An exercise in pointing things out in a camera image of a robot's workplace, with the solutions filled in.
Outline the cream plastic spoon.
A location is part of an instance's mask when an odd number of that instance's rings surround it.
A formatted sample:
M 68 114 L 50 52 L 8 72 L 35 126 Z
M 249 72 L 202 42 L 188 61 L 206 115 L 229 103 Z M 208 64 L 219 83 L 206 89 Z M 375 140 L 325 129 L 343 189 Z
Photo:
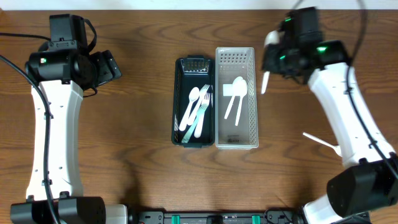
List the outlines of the cream plastic spoon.
M 187 127 L 187 122 L 190 116 L 190 112 L 193 106 L 193 103 L 196 102 L 196 100 L 199 98 L 199 88 L 198 87 L 194 87 L 191 91 L 190 94 L 188 96 L 189 102 L 188 102 L 188 106 L 184 112 L 183 118 L 180 122 L 180 126 L 179 126 L 179 130 L 180 131 L 184 131 Z

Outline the white plastic spoon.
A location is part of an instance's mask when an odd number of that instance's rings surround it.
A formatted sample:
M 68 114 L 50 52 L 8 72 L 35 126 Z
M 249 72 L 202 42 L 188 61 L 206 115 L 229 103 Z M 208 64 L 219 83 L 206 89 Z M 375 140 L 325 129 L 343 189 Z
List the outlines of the white plastic spoon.
M 270 44 L 275 45 L 279 43 L 279 33 L 276 30 L 269 32 L 264 41 L 264 49 L 267 50 Z M 261 86 L 261 94 L 263 95 L 266 92 L 267 84 L 269 81 L 270 71 L 265 70 L 263 79 L 262 79 L 262 86 Z
M 233 101 L 234 101 L 234 97 L 236 96 L 235 91 L 236 91 L 237 87 L 239 86 L 239 82 L 242 79 L 243 79 L 243 77 L 237 77 L 237 78 L 235 78 L 233 83 L 230 85 L 230 91 L 232 93 L 232 96 L 231 96 L 231 99 L 229 101 L 228 107 L 226 109 L 226 113 L 225 113 L 224 119 L 227 119 L 229 114 L 230 114 L 230 111 L 231 111 L 231 108 L 232 108 L 232 105 L 233 105 Z
M 328 143 L 328 142 L 326 142 L 326 141 L 324 141 L 324 140 L 322 140 L 322 139 L 320 139 L 320 138 L 317 138 L 317 137 L 315 137 L 315 136 L 313 136 L 313 135 L 311 135 L 311 134 L 309 134 L 309 133 L 303 132 L 302 134 L 303 134 L 306 138 L 309 138 L 309 139 L 311 139 L 311 140 L 313 140 L 313 141 L 315 141 L 315 142 L 318 142 L 318 143 L 320 143 L 320 144 L 322 144 L 322 145 L 324 145 L 324 146 L 327 146 L 327 147 L 332 148 L 338 156 L 340 156 L 340 157 L 342 156 L 342 154 L 341 154 L 341 148 L 340 148 L 339 145 L 332 145 L 332 144 L 330 144 L 330 143 Z
M 243 98 L 247 95 L 247 93 L 248 93 L 248 84 L 246 80 L 242 79 L 239 81 L 237 89 L 237 94 L 239 96 L 239 105 L 236 114 L 236 121 L 235 121 L 236 126 L 239 124 L 239 119 L 241 117 L 241 110 L 243 105 Z

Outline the white plastic fork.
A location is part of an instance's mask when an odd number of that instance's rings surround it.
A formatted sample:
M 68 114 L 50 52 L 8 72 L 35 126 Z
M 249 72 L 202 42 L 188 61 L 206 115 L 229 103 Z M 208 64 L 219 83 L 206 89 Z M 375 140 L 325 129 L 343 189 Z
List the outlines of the white plastic fork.
M 207 93 L 205 95 L 205 98 L 202 100 L 201 106 L 198 110 L 197 113 L 197 118 L 196 118 L 196 126 L 195 126 L 195 132 L 194 132 L 194 137 L 199 138 L 201 136 L 201 132 L 203 129 L 203 122 L 204 122 L 204 116 L 205 116 L 205 111 L 207 107 L 209 106 L 210 103 L 210 94 Z
M 198 111 L 198 109 L 199 109 L 199 107 L 200 107 L 200 105 L 201 105 L 201 102 L 202 102 L 202 100 L 204 99 L 205 94 L 206 94 L 206 92 L 208 91 L 209 87 L 210 87 L 210 85 L 204 85 L 204 86 L 202 87 L 202 89 L 200 90 L 200 92 L 199 92 L 199 99 L 198 99 L 198 101 L 197 101 L 197 103 L 196 103 L 196 105 L 195 105 L 195 107 L 194 107 L 194 109 L 193 109 L 191 115 L 189 116 L 189 119 L 188 119 L 188 123 L 187 123 L 187 124 L 188 124 L 189 126 L 191 126 L 191 125 L 193 124 L 193 122 L 194 122 L 194 120 L 195 120 L 195 117 L 196 117 L 196 115 L 197 115 L 197 111 Z

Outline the white plastic spoon top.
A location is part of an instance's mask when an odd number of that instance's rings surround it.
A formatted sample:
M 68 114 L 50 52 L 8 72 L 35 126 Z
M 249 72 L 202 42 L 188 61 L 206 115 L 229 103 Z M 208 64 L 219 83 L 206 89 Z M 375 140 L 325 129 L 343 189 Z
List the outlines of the white plastic spoon top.
M 232 108 L 232 105 L 233 105 L 233 101 L 234 101 L 234 97 L 236 96 L 235 91 L 236 91 L 237 87 L 239 86 L 239 82 L 242 79 L 243 79 L 243 77 L 237 77 L 237 78 L 235 78 L 233 83 L 230 85 L 230 91 L 232 93 L 232 96 L 231 96 L 231 99 L 229 101 L 228 107 L 226 109 L 226 113 L 225 113 L 224 119 L 227 119 L 229 114 L 230 114 L 230 111 L 231 111 L 231 108 Z

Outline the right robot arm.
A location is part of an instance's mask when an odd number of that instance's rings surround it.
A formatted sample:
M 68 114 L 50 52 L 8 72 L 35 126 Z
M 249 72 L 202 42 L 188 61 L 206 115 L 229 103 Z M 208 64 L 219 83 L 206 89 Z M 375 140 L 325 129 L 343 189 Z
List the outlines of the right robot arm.
M 262 68 L 307 85 L 320 102 L 344 171 L 326 194 L 292 215 L 293 223 L 366 223 L 368 213 L 397 204 L 397 153 L 361 95 L 354 56 L 339 40 L 325 41 L 315 7 L 287 13 L 265 39 Z

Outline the pale green plastic fork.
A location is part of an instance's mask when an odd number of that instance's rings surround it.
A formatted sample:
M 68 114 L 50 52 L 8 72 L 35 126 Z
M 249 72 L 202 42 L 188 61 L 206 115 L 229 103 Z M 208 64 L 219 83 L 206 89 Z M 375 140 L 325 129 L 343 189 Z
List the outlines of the pale green plastic fork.
M 189 128 L 188 131 L 185 133 L 185 135 L 184 135 L 184 137 L 183 137 L 183 139 L 182 139 L 182 143 L 183 143 L 183 144 L 189 142 L 189 140 L 190 140 L 190 138 L 191 138 L 191 136 L 192 136 L 192 134 L 193 134 L 193 132 L 194 132 L 194 130 L 195 130 L 197 124 L 198 124 L 198 121 L 199 121 L 200 117 L 201 117 L 202 115 L 204 115 L 204 113 L 205 113 L 207 107 L 208 107 L 208 105 L 201 105 L 200 108 L 198 109 L 198 113 L 197 113 L 197 116 L 196 116 L 196 118 L 195 118 L 193 124 L 190 126 L 190 128 Z

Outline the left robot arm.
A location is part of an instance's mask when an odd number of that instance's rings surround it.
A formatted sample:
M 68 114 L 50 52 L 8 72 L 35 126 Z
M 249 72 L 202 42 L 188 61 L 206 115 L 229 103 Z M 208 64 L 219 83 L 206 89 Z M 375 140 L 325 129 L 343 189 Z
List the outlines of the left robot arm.
M 52 15 L 50 39 L 31 54 L 22 75 L 35 106 L 34 162 L 26 201 L 11 205 L 13 223 L 127 223 L 123 204 L 86 197 L 78 166 L 78 119 L 84 91 L 121 77 L 110 51 L 95 52 L 91 22 Z

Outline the white plastic spoon bottom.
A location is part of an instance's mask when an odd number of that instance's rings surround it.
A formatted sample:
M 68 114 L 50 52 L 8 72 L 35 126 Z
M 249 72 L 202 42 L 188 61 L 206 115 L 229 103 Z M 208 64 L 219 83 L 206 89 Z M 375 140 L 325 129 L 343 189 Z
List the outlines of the white plastic spoon bottom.
M 322 144 L 322 145 L 324 145 L 324 146 L 327 146 L 327 147 L 332 148 L 338 156 L 340 156 L 340 157 L 342 156 L 342 154 L 341 154 L 341 148 L 340 148 L 339 145 L 332 145 L 332 144 L 330 144 L 330 143 L 328 143 L 328 142 L 326 142 L 326 141 L 324 141 L 324 140 L 322 140 L 322 139 L 320 139 L 320 138 L 317 138 L 317 137 L 315 137 L 315 136 L 313 136 L 313 135 L 311 135 L 311 134 L 309 134 L 309 133 L 303 132 L 302 134 L 303 134 L 306 138 L 309 138 L 309 139 L 311 139 L 311 140 L 313 140 L 313 141 L 315 141 L 315 142 L 318 142 L 318 143 L 320 143 L 320 144 Z

